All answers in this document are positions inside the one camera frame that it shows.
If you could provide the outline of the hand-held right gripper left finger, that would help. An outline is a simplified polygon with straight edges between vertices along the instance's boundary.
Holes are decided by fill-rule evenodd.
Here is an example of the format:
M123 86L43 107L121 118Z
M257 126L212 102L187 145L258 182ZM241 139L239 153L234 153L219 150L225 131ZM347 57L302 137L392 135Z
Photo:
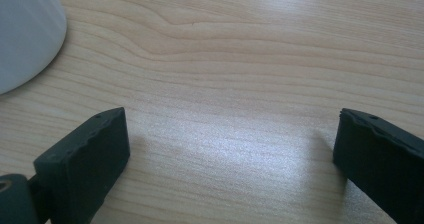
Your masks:
M125 109L89 118L34 161L52 224L89 224L130 157Z

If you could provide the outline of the white mug with steel interior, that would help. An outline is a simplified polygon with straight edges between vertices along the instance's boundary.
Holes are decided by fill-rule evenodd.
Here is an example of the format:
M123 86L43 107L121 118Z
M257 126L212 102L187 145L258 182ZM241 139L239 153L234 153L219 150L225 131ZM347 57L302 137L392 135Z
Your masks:
M60 51L66 32L59 0L0 0L0 95L43 71Z

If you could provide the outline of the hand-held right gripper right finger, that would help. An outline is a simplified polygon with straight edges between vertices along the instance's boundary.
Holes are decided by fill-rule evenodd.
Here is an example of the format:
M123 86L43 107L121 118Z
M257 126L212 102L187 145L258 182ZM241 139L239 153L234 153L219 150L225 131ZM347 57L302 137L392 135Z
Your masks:
M424 224L424 140L390 122L344 108L334 164L398 224Z

